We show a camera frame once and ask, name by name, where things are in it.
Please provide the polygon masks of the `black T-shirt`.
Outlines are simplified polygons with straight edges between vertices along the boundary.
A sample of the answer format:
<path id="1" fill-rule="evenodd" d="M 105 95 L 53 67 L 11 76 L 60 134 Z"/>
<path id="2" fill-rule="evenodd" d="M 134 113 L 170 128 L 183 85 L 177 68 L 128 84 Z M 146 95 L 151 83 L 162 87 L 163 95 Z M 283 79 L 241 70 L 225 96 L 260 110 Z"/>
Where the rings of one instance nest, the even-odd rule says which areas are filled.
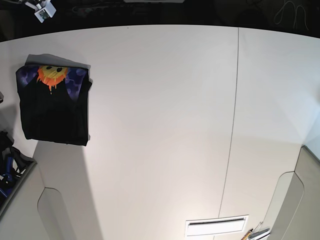
<path id="1" fill-rule="evenodd" d="M 48 53 L 30 54 L 15 76 L 26 139 L 87 145 L 89 65 Z"/>

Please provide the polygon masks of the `grey bin with blue items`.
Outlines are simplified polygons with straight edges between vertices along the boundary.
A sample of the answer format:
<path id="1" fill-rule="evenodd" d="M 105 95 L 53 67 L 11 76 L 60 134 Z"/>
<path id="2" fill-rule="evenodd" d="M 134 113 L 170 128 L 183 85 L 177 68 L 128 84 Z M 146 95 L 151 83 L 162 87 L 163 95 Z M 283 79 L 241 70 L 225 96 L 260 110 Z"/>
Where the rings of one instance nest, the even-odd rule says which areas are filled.
<path id="1" fill-rule="evenodd" d="M 6 131 L 0 132 L 0 211 L 9 205 L 14 194 L 36 162 L 14 147 Z"/>

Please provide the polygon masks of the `grey flat tool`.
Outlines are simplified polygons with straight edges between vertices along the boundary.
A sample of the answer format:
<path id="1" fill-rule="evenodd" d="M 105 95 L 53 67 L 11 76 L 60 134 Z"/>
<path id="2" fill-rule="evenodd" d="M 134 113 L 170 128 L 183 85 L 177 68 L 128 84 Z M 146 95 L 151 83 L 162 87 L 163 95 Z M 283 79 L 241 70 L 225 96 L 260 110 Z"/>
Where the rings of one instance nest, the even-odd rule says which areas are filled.
<path id="1" fill-rule="evenodd" d="M 263 240 L 265 238 L 268 238 L 268 236 L 270 235 L 271 233 L 271 230 L 270 228 L 267 228 L 267 229 L 264 229 L 262 231 L 259 231 L 259 232 L 255 232 L 253 234 L 251 234 L 249 237 L 248 237 L 248 240 Z"/>

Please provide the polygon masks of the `grey right side panel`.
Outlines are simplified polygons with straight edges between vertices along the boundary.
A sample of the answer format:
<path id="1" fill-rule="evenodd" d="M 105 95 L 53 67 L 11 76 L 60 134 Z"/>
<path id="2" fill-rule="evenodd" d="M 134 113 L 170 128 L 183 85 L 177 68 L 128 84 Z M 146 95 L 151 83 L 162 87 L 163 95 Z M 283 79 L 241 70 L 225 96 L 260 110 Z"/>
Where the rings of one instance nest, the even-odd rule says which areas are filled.
<path id="1" fill-rule="evenodd" d="M 267 240 L 320 238 L 320 160 L 303 146 L 293 172 L 278 179 L 261 230 Z"/>

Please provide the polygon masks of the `yellow handled tool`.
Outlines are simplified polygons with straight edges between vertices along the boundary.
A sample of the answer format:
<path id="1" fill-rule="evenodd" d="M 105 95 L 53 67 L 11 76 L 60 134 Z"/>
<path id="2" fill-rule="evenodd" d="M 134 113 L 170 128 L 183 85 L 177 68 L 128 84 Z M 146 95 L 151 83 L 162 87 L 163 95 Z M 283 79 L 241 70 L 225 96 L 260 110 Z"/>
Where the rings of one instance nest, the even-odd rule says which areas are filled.
<path id="1" fill-rule="evenodd" d="M 248 237 L 253 233 L 254 229 L 250 229 L 241 240 L 247 240 Z"/>

